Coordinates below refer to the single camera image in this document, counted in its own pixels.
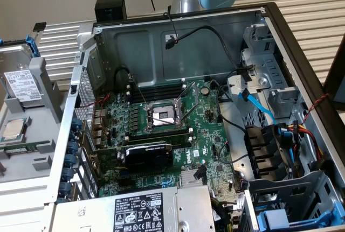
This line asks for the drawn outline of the hard disk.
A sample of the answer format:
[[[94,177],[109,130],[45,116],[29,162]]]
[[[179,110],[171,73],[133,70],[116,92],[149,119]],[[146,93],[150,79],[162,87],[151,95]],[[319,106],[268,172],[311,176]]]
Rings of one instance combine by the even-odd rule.
[[[40,56],[35,39],[0,39],[0,82],[9,98],[16,98],[24,108],[43,105],[37,79],[29,70],[32,58]]]

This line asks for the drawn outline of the grey metal disk bay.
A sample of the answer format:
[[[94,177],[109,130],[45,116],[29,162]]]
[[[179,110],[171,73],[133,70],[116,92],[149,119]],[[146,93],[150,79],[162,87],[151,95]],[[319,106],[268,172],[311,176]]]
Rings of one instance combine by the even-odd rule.
[[[290,180],[253,180],[249,182],[249,188],[245,190],[244,195],[239,232],[260,232],[257,216],[268,210],[284,210],[289,222],[318,217],[334,207],[342,206],[345,210],[331,180],[322,171],[314,171]],[[345,232],[345,223],[304,231]]]

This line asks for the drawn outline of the empty blue disk carrier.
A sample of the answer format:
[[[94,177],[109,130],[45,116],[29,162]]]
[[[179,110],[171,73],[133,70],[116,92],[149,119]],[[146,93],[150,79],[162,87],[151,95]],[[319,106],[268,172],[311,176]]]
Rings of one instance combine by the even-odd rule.
[[[340,206],[327,210],[318,217],[289,222],[284,210],[268,210],[257,216],[260,232],[300,232],[304,230],[339,226],[345,223],[345,210]]]

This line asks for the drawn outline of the black RAM slot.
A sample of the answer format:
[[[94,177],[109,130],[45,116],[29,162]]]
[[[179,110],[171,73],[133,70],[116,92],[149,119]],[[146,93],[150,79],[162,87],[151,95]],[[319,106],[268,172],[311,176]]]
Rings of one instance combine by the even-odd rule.
[[[181,91],[178,91],[178,90],[171,90],[167,92],[142,91],[143,97],[146,99],[146,101],[173,99],[173,98],[177,98],[180,95],[180,93]],[[143,102],[143,98],[139,91],[135,91],[132,94],[132,100],[135,102]]]
[[[127,145],[136,145],[136,144],[147,144],[147,143],[166,143],[174,147],[188,147],[191,146],[194,142],[193,137],[189,135],[142,135],[142,136],[131,136],[125,143]]]
[[[144,132],[142,134],[132,134],[129,135],[130,140],[140,140],[140,139],[151,139],[158,137],[170,137],[170,136],[180,136],[193,134],[194,129],[191,127],[184,127],[182,129],[164,129],[153,132]]]
[[[182,90],[181,83],[167,84],[161,86],[149,86],[149,87],[135,87],[134,91],[141,91],[144,93],[163,93],[163,92],[180,92]]]

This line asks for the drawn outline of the thin metal locking lever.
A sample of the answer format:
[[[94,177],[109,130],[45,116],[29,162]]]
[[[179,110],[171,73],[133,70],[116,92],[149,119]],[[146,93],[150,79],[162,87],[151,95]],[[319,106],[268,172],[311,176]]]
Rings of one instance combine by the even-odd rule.
[[[181,121],[184,121],[193,111],[194,109],[199,105],[199,102],[197,102],[188,112],[181,118]]]
[[[143,93],[142,93],[142,91],[141,91],[141,89],[140,89],[140,86],[137,84],[137,82],[135,81],[135,79],[134,79],[133,81],[134,81],[134,84],[135,84],[135,86],[136,86],[137,91],[139,92],[139,94],[140,94],[140,96],[141,96],[141,101],[139,101],[139,99],[135,99],[135,100],[133,100],[133,102],[134,102],[134,103],[144,103],[144,105],[145,105],[146,107],[148,107],[148,103],[147,103],[147,101],[146,101],[146,99],[145,99],[145,97],[144,97],[144,95],[143,95]]]

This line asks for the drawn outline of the metal socket cover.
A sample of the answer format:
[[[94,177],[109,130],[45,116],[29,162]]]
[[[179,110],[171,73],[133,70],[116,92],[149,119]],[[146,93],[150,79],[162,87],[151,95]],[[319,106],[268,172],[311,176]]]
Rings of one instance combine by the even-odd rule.
[[[178,104],[181,103],[182,97],[184,95],[187,95],[188,92],[192,92],[194,96],[194,106],[197,106],[199,104],[199,99],[198,99],[198,88],[195,82],[188,84],[182,92],[179,94],[179,96],[175,99],[173,99],[173,104]]]

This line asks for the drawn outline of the green Dell motherboard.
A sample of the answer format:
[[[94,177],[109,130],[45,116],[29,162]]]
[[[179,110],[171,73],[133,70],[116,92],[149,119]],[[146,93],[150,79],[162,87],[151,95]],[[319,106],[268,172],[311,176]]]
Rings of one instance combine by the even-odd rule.
[[[194,142],[188,147],[174,147],[172,167],[162,172],[129,172],[123,169],[104,171],[95,155],[97,150],[129,147],[125,141],[132,134],[144,133],[144,103],[134,103],[132,94],[110,93],[102,98],[94,114],[94,142],[96,149],[91,162],[96,167],[99,178],[99,196],[114,196],[148,189],[177,187],[180,188],[182,171],[196,170],[195,178],[202,179],[203,185],[213,198],[225,206],[239,208],[241,183],[235,179],[234,165],[242,163],[239,157],[232,157],[230,141],[227,138],[228,121],[219,115],[220,104],[229,102],[225,88],[218,88],[215,82],[203,80],[189,81],[182,84],[182,90],[195,82],[198,88],[199,105],[184,120],[186,127],[194,129]],[[201,88],[208,87],[208,96],[201,94]],[[182,97],[183,113],[194,106],[192,92]]]

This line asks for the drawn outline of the black graphics card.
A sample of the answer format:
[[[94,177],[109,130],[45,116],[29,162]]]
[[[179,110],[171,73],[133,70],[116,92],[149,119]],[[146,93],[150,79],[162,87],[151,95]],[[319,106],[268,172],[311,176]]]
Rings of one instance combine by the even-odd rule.
[[[172,167],[174,162],[173,147],[165,142],[102,149],[97,150],[95,155],[104,171],[123,169],[129,172],[162,172]]]

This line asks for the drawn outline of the open metal PC case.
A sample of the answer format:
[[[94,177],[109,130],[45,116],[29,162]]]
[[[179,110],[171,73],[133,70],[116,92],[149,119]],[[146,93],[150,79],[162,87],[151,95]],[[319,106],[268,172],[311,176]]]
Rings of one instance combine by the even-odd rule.
[[[289,59],[286,60],[300,97],[289,118],[276,119],[248,90],[252,83],[252,65],[242,63],[247,48],[243,35],[247,27],[266,23],[273,27]],[[134,91],[140,87],[161,86],[203,80],[225,88],[229,102],[220,104],[219,115],[228,121],[227,138],[234,165],[235,179],[241,183],[240,206],[225,206],[210,195],[215,232],[239,232],[245,200],[244,192],[254,178],[244,141],[246,127],[274,126],[274,135],[287,176],[301,178],[322,171],[331,180],[345,206],[345,126],[323,90],[307,57],[295,39],[278,7],[273,4],[247,5],[223,10],[124,20],[93,25],[90,40],[81,50],[80,64],[74,69],[52,165],[55,181],[52,213],[57,205],[99,196],[100,183],[91,156],[94,142],[94,114],[102,98],[110,93]],[[74,118],[82,121],[73,130]],[[68,181],[69,195],[59,194],[64,157],[69,141],[78,143],[73,166],[74,177]]]

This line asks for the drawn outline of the silver finned heat sink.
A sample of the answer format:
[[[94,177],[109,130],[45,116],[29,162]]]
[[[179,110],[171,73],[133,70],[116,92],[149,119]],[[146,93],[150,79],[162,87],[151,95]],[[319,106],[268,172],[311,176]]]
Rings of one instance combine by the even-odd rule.
[[[196,170],[182,171],[180,175],[180,188],[203,186],[202,179],[195,178]]]

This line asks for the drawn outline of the grey metal drive cage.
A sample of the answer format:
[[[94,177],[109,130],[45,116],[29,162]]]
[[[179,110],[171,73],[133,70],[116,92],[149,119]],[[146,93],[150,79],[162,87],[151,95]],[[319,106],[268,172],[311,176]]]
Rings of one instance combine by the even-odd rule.
[[[242,50],[243,65],[252,83],[248,90],[276,119],[289,118],[300,97],[286,60],[289,59],[275,29],[266,23],[247,27],[243,35],[247,48]]]

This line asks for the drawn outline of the silver power supply unit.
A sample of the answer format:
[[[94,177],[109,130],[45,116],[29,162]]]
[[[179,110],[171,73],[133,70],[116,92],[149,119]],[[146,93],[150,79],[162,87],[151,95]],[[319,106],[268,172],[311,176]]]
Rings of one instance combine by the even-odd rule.
[[[52,232],[215,232],[208,188],[169,187],[60,203]]]

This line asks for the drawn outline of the grey plastic parts rack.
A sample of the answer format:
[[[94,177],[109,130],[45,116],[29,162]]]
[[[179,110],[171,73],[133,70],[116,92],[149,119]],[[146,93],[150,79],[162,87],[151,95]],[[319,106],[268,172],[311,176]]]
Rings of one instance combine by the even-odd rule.
[[[29,117],[31,124],[26,128],[25,140],[21,143],[43,140],[49,140],[50,142],[38,146],[38,151],[33,153],[11,156],[4,152],[0,153],[0,184],[46,177],[50,174],[63,117],[65,99],[57,83],[53,82],[49,77],[44,58],[32,58],[29,70],[37,79],[43,105],[24,108],[18,99],[9,98],[5,92],[4,100],[1,101],[0,138],[8,121]]]

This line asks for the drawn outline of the green RAM stick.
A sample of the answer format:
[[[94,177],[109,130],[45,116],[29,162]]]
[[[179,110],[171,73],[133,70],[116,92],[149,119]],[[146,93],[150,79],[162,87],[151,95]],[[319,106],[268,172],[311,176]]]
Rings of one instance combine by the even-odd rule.
[[[13,145],[1,144],[0,153],[4,152],[8,156],[15,154],[33,153],[38,151],[38,146],[49,143],[49,140],[43,140],[39,142],[31,143],[19,143]]]

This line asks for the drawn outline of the silver CPU chip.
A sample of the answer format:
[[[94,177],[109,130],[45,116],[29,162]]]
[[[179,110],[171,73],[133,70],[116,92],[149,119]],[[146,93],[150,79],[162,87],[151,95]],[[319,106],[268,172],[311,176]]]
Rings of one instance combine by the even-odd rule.
[[[12,119],[8,121],[4,127],[0,138],[0,144],[21,143],[25,140],[26,128],[30,126],[31,119],[29,117]]]

